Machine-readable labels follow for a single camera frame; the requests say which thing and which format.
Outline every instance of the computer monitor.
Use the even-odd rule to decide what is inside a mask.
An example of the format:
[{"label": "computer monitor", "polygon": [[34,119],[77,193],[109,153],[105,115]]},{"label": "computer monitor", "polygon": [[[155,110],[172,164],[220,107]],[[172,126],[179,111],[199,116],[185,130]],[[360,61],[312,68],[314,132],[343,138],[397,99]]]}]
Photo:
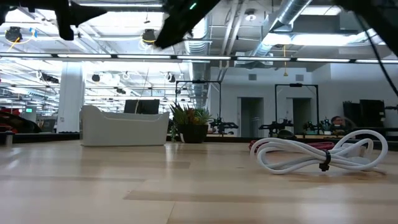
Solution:
[{"label": "computer monitor", "polygon": [[126,100],[126,104],[124,105],[124,112],[135,113],[137,103],[137,114],[159,113],[160,100]]}]

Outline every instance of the person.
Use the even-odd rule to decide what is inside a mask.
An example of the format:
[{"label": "person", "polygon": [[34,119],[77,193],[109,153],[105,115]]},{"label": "person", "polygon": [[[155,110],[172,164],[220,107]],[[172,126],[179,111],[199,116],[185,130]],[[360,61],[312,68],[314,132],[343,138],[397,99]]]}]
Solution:
[{"label": "person", "polygon": [[331,119],[330,131],[333,132],[333,134],[345,134],[346,126],[341,116],[334,116]]}]

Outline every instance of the ceiling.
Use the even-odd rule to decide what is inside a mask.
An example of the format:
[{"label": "ceiling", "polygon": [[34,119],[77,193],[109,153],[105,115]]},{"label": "ceiling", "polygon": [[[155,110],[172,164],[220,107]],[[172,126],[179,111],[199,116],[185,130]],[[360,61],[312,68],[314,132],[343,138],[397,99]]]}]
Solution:
[{"label": "ceiling", "polygon": [[[75,1],[80,3],[91,3],[99,6],[108,5],[109,2],[115,3],[139,3],[154,1]],[[242,21],[239,24],[241,14],[239,10],[243,7],[238,4],[236,15],[229,18],[233,10],[235,1],[221,1],[208,16],[208,34],[204,38],[194,36],[190,42],[209,43],[209,54],[220,55],[226,52],[222,51],[225,34],[228,31],[228,22],[233,20],[231,26],[231,35],[236,29],[236,37],[229,38],[227,47],[230,47],[231,55],[249,54],[256,48],[264,37],[262,31],[264,20],[268,15],[279,9],[279,0],[254,0],[243,1],[246,9],[253,9],[253,15],[256,17],[253,21],[245,20],[246,15],[242,15]],[[154,29],[157,34],[162,27],[165,15],[161,12],[137,12],[138,7],[134,7],[134,12],[127,12],[129,7],[123,7],[123,11],[108,12],[105,15],[96,17],[85,22],[78,28],[73,28],[75,32],[74,41],[65,41],[58,35],[56,17],[53,11],[36,10],[35,13],[29,13],[26,9],[17,9],[10,12],[6,17],[6,22],[0,26],[0,52],[40,52],[57,54],[167,54],[182,55],[186,54],[185,44],[177,44],[165,50],[158,50],[142,42],[141,35],[145,29]],[[313,0],[296,20],[293,32],[289,33],[291,42],[281,45],[274,45],[269,52],[275,57],[333,57],[333,58],[374,58],[373,52],[368,45],[368,41],[361,30],[352,29],[358,26],[346,22],[346,12],[332,6],[329,1]],[[330,21],[338,21],[340,27],[334,32],[330,31]],[[15,44],[5,39],[4,33],[11,27],[21,27],[23,35],[22,44]],[[32,34],[30,29],[37,32],[37,37]],[[350,37],[352,42],[350,46],[324,46],[324,44],[314,45],[311,43],[301,43],[300,35],[322,32],[324,39],[331,34],[338,34],[344,31],[344,35]],[[280,34],[276,39],[269,41],[281,41]],[[375,34],[373,41],[380,44],[378,49],[380,54],[385,57],[391,54],[391,51],[382,43],[382,40]],[[123,100],[126,98],[159,98],[162,99],[161,109],[167,110],[168,105],[172,103],[175,84],[169,83],[165,75],[172,74],[177,80],[191,80],[192,71],[190,71],[190,62],[178,63],[160,63],[160,62],[82,62],[86,71],[86,103],[100,106],[106,111],[119,111],[123,108]],[[42,114],[52,114],[57,111],[59,99],[59,87],[49,85],[41,81],[38,77],[41,73],[51,75],[60,80],[63,63],[61,61],[50,60],[21,60],[17,58],[0,59],[1,84],[0,85],[26,85],[23,88],[2,87],[3,100],[1,106],[13,106],[16,108],[24,105],[38,105],[38,111]],[[212,67],[219,67],[218,63],[212,63]],[[284,62],[274,62],[266,65],[264,68],[279,69],[285,66]],[[287,67],[304,68],[311,72],[320,63],[288,63]],[[212,68],[211,72],[217,72],[217,68]],[[101,76],[100,82],[94,82],[91,77],[93,74]],[[126,90],[126,94],[119,94],[113,88],[99,88],[99,86],[119,86]],[[144,90],[148,86],[157,87],[156,91]],[[191,84],[187,85],[188,90],[183,90],[179,100],[184,100],[183,104],[193,106],[195,91]],[[206,88],[203,88],[203,95],[206,94]],[[119,98],[121,101],[107,100],[109,98]]]}]

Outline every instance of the black frame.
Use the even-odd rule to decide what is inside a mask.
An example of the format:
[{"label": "black frame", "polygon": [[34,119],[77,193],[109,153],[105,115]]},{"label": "black frame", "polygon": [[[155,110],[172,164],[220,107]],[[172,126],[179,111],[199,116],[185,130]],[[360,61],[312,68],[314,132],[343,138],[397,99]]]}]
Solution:
[{"label": "black frame", "polygon": [[201,80],[192,80],[192,81],[175,81],[175,103],[177,103],[177,91],[178,91],[178,84],[179,83],[192,83],[192,84],[204,84],[204,83],[218,83],[220,86],[219,93],[220,93],[220,100],[218,102],[219,108],[219,116],[221,117],[221,81],[201,81]]},{"label": "black frame", "polygon": [[303,86],[314,86],[315,92],[317,96],[317,126],[319,127],[319,94],[318,94],[318,85],[306,85],[301,83],[294,83],[294,84],[275,84],[275,121],[278,122],[278,95],[277,95],[277,87],[278,86],[289,86],[292,88],[301,88]]}]

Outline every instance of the white column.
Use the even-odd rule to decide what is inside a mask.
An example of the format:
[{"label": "white column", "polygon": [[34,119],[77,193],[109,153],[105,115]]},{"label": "white column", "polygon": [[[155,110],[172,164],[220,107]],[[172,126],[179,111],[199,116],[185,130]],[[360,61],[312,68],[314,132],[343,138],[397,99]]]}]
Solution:
[{"label": "white column", "polygon": [[79,113],[84,104],[85,73],[83,63],[64,62],[62,65],[57,132],[79,132]]}]

